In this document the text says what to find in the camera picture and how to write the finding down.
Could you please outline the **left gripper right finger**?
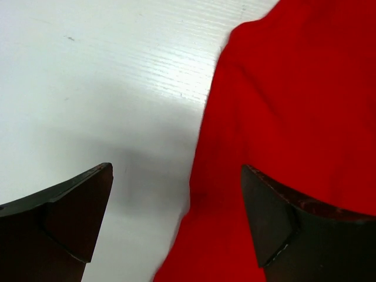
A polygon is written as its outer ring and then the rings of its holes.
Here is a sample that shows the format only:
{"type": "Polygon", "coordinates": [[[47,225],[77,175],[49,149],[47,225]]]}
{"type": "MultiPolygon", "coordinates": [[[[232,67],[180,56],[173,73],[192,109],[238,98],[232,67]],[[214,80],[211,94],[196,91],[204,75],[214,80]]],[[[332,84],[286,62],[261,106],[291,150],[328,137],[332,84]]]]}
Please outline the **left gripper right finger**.
{"type": "Polygon", "coordinates": [[[244,165],[241,191],[267,281],[374,281],[375,217],[300,193],[244,165]]]}

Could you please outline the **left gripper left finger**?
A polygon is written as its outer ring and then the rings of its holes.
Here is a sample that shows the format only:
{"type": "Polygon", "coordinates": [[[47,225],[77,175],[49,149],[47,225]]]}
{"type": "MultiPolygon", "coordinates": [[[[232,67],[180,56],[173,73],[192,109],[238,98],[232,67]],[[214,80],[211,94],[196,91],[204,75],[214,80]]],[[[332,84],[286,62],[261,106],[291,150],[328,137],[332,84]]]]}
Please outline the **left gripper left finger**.
{"type": "Polygon", "coordinates": [[[1,281],[81,281],[113,183],[111,163],[1,205],[1,281]]]}

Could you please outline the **red t shirt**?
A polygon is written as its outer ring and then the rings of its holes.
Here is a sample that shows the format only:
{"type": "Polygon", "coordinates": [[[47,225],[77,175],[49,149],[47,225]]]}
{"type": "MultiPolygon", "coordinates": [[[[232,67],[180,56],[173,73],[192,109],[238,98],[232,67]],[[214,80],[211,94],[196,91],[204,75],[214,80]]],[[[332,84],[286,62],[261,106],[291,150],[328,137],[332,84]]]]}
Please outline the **red t shirt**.
{"type": "Polygon", "coordinates": [[[154,281],[264,281],[242,165],[375,214],[375,2],[279,1],[229,35],[190,175],[190,208],[154,281]]]}

